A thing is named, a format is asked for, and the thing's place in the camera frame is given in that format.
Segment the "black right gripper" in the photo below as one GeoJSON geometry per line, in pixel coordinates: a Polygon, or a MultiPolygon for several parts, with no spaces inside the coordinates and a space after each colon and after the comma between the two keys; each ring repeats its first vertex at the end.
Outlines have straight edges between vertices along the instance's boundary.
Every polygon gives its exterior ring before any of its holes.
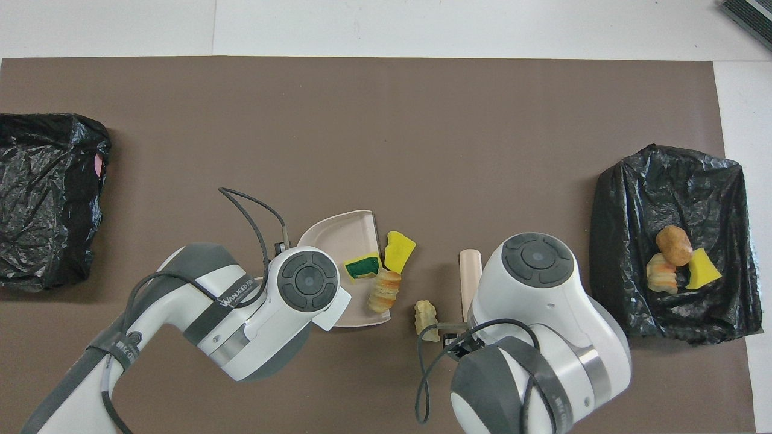
{"type": "Polygon", "coordinates": [[[445,352],[448,356],[466,356],[476,351],[477,342],[474,338],[464,338],[456,342],[463,333],[445,333],[445,352]]]}

